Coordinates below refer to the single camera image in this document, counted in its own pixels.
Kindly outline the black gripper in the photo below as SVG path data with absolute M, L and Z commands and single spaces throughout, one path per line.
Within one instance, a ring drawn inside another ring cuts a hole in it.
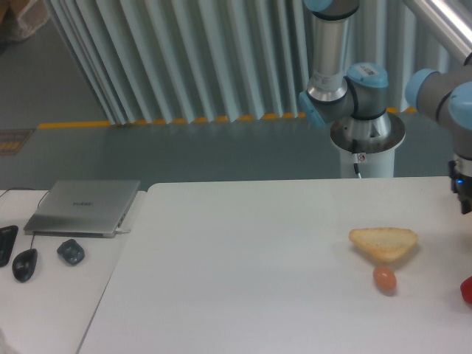
M 472 212 L 471 205 L 471 160 L 454 157 L 448 163 L 448 176 L 451 180 L 451 190 L 461 201 L 461 213 Z

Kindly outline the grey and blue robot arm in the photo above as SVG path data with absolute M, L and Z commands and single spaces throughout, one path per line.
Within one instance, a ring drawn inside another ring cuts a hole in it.
M 331 140 L 348 155 L 345 175 L 365 178 L 365 156 L 392 152 L 405 136 L 398 117 L 386 111 L 386 70 L 374 63 L 344 68 L 351 17 L 357 1 L 307 1 L 316 19 L 313 75 L 299 102 L 314 125 L 331 124 Z M 406 84 L 408 104 L 447 129 L 454 143 L 448 164 L 451 190 L 462 213 L 471 211 L 471 13 L 457 1 L 408 1 L 407 7 L 461 63 L 442 74 L 422 69 Z

